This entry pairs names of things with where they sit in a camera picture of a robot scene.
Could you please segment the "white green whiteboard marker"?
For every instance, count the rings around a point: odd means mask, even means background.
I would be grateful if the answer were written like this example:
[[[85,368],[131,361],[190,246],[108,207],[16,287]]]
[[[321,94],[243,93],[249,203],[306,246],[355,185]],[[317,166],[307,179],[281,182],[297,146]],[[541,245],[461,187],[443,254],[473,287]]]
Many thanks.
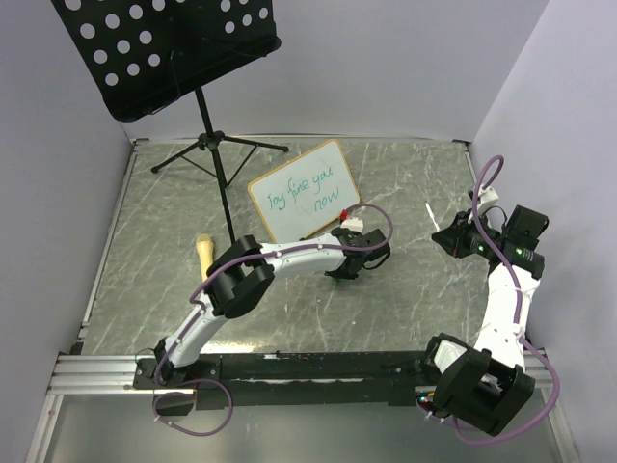
[[[441,230],[440,224],[439,224],[439,222],[438,222],[438,220],[437,220],[437,218],[435,216],[435,213],[434,213],[431,205],[428,202],[425,202],[425,208],[427,210],[427,214],[428,214],[430,220],[432,221],[432,223],[433,223],[433,225],[435,227],[435,231],[439,232]]]

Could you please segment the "yellow framed whiteboard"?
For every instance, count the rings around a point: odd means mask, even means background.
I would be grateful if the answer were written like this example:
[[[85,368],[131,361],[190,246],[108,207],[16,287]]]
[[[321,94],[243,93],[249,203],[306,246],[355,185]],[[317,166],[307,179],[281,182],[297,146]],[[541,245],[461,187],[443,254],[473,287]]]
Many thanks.
[[[276,243],[313,235],[361,199],[342,146],[335,139],[251,181],[248,192]]]

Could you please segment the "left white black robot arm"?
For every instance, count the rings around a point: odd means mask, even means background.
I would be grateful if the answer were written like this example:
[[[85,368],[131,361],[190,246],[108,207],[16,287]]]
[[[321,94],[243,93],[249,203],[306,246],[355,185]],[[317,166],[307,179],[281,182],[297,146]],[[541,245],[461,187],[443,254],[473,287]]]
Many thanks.
[[[189,298],[189,315],[157,344],[155,383],[171,388],[185,384],[201,349],[227,321],[253,310],[274,281],[313,273],[354,280],[370,262],[388,258],[391,236],[379,229],[362,233],[338,227],[286,244],[241,237],[207,269],[207,278]]]

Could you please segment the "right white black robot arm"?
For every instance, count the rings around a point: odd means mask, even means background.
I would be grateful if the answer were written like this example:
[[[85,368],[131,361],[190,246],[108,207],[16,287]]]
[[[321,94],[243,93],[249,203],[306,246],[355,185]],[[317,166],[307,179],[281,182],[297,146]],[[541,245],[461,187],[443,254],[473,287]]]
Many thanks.
[[[433,233],[449,255],[478,255],[489,263],[488,299],[476,343],[439,334],[421,360],[422,376],[436,384],[429,409],[438,417],[455,417],[497,436],[523,408],[535,389],[525,371],[524,347],[531,299],[539,287],[545,259],[537,253],[546,215],[516,206],[502,230],[486,219],[474,224],[460,211],[452,224]]]

